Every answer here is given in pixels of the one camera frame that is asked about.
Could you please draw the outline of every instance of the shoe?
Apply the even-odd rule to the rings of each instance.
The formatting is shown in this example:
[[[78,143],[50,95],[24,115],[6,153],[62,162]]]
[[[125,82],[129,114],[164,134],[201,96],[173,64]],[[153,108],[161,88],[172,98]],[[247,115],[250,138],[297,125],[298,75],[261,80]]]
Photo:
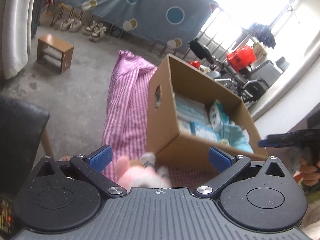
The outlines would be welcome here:
[[[72,19],[71,25],[70,25],[70,31],[71,32],[76,32],[79,30],[82,26],[82,22],[78,19]]]
[[[59,29],[60,29],[61,31],[67,30],[67,29],[70,27],[71,22],[72,22],[72,19],[71,19],[71,18],[70,18],[70,19],[65,19],[65,20],[63,20],[63,22],[61,23]]]
[[[94,32],[97,26],[98,26],[98,23],[93,21],[93,23],[90,26],[87,26],[86,28],[83,29],[83,34],[90,36]]]
[[[94,32],[90,35],[90,41],[98,41],[106,36],[107,27],[103,26],[103,23],[99,23]]]

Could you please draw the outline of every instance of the metal screw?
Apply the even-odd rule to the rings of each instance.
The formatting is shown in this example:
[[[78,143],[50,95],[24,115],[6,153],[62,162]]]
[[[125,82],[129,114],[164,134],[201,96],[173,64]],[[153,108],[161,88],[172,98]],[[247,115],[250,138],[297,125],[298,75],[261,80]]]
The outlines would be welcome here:
[[[108,192],[111,194],[111,195],[119,195],[121,193],[124,192],[124,189],[119,187],[119,186],[115,186],[115,187],[111,187],[108,189]]]
[[[211,193],[213,190],[212,188],[208,187],[208,186],[200,186],[199,188],[197,188],[197,191],[201,194],[209,194]]]

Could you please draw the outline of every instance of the hanging clothes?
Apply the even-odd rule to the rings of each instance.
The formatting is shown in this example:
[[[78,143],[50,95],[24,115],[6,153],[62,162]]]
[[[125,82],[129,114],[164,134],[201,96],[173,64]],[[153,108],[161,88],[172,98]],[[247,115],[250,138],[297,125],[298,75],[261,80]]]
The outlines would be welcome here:
[[[273,49],[275,48],[275,37],[273,36],[273,34],[271,33],[271,29],[267,25],[253,23],[246,32],[251,34],[253,37],[256,37],[258,41],[262,42],[265,46]],[[240,37],[237,39],[236,44],[233,46],[232,50],[234,50],[246,37],[247,34],[243,31]]]
[[[249,31],[252,36],[256,37],[258,41],[262,42],[265,46],[273,49],[275,48],[275,37],[268,26],[260,23],[254,23],[249,27]]]

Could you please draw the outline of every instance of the small wooden shelf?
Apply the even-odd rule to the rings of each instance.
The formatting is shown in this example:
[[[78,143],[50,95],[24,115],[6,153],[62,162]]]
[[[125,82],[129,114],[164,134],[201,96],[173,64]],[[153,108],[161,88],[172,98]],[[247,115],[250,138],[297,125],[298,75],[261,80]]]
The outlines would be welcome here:
[[[40,60],[44,55],[49,55],[61,61],[60,73],[62,74],[71,66],[72,54],[74,46],[69,43],[47,34],[38,40],[37,60]]]

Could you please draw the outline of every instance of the ribbed gray surface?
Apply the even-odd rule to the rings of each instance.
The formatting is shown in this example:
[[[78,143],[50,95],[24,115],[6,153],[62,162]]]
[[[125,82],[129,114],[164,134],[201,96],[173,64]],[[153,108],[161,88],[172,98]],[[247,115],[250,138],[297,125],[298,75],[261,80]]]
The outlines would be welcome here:
[[[21,232],[18,240],[302,240],[292,229],[279,234],[252,233],[225,219],[214,202],[193,197],[188,189],[134,188],[129,195],[108,200],[87,225],[63,234]]]

